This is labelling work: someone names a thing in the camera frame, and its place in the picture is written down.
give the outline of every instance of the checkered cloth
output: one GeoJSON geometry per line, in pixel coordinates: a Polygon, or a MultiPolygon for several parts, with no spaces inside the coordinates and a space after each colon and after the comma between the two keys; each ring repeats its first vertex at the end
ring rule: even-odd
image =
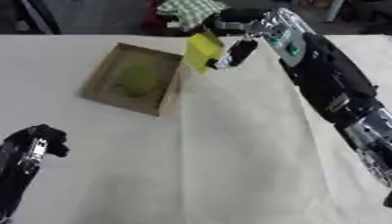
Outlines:
{"type": "Polygon", "coordinates": [[[167,0],[157,8],[157,13],[178,17],[181,28],[189,31],[226,8],[226,4],[214,0],[167,0]]]}

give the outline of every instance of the tennis ball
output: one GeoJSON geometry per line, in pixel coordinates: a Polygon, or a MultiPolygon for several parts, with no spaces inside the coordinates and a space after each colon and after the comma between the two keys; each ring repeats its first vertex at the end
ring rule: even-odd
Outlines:
{"type": "Polygon", "coordinates": [[[151,66],[133,65],[122,71],[119,81],[129,96],[143,96],[157,85],[158,74],[151,66]]]}

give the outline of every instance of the yellow sponge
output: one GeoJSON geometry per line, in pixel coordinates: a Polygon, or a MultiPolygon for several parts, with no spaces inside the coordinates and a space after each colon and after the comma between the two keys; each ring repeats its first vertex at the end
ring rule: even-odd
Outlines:
{"type": "Polygon", "coordinates": [[[223,50],[223,43],[210,31],[194,35],[188,39],[185,62],[203,74],[208,67],[209,59],[219,59],[223,50]]]}

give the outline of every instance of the cardboard tray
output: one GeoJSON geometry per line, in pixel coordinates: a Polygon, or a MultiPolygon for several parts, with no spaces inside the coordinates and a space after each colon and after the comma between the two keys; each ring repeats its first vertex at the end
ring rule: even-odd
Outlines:
{"type": "Polygon", "coordinates": [[[179,88],[182,56],[119,43],[106,57],[87,84],[82,96],[124,109],[159,116],[179,88]],[[157,86],[147,95],[129,97],[118,87],[117,78],[130,63],[148,63],[158,71],[157,86]]]}

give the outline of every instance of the white fabric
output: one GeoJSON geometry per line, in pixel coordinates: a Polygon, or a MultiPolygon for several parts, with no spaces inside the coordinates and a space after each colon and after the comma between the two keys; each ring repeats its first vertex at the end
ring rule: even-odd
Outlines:
{"type": "MultiPolygon", "coordinates": [[[[331,39],[392,107],[390,40],[331,39]]],[[[69,133],[72,149],[45,159],[15,223],[392,220],[382,207],[388,191],[303,102],[265,43],[243,66],[189,77],[180,113],[154,118],[78,97],[117,42],[173,53],[186,46],[182,38],[0,37],[1,136],[49,123],[69,133]]]]}

